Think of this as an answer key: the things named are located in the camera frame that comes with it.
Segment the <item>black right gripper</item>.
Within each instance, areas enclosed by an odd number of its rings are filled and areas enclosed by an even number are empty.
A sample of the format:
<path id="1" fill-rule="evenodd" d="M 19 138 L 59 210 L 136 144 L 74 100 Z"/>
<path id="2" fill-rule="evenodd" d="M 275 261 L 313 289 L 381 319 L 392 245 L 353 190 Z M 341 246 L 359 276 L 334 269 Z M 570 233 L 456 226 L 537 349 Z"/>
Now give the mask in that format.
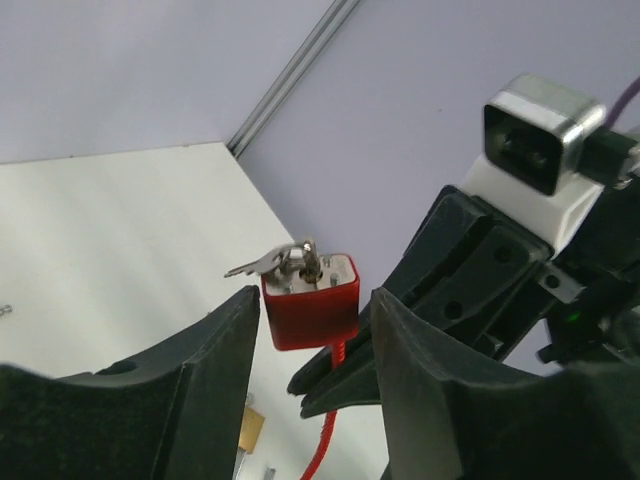
<path id="1" fill-rule="evenodd" d="M 608 190 L 560 254 L 487 202 L 445 187 L 385 288 L 457 341 L 503 361 L 539 321 L 545 363 L 635 357 L 639 187 Z"/>

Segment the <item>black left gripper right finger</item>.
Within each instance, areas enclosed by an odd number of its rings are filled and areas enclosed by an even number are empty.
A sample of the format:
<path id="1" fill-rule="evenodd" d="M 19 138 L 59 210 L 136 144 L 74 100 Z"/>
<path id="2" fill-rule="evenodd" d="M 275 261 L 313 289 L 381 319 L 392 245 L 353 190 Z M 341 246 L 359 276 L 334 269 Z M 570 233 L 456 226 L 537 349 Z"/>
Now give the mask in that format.
<path id="1" fill-rule="evenodd" d="M 377 289 L 371 328 L 395 479 L 635 479 L 639 370 L 498 363 Z"/>

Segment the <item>red cable padlock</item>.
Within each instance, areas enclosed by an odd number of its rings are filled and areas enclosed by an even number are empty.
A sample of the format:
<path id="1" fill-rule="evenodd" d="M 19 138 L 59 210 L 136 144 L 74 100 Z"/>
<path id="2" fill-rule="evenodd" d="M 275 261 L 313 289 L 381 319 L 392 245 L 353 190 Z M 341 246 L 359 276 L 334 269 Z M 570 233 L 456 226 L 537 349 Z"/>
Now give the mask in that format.
<path id="1" fill-rule="evenodd" d="M 320 276 L 309 283 L 297 270 L 261 277 L 272 342 L 279 351 L 327 347 L 329 368 L 346 357 L 346 342 L 359 333 L 360 277 L 344 253 L 320 257 Z"/>

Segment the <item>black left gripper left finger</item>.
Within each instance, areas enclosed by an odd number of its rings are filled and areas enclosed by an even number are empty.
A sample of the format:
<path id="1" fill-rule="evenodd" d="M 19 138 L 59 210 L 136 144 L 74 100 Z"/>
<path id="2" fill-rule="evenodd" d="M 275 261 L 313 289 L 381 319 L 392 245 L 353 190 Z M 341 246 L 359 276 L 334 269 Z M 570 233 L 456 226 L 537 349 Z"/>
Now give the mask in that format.
<path id="1" fill-rule="evenodd" d="M 259 326 L 246 286 L 96 373 L 1 368 L 5 479 L 229 479 Z"/>

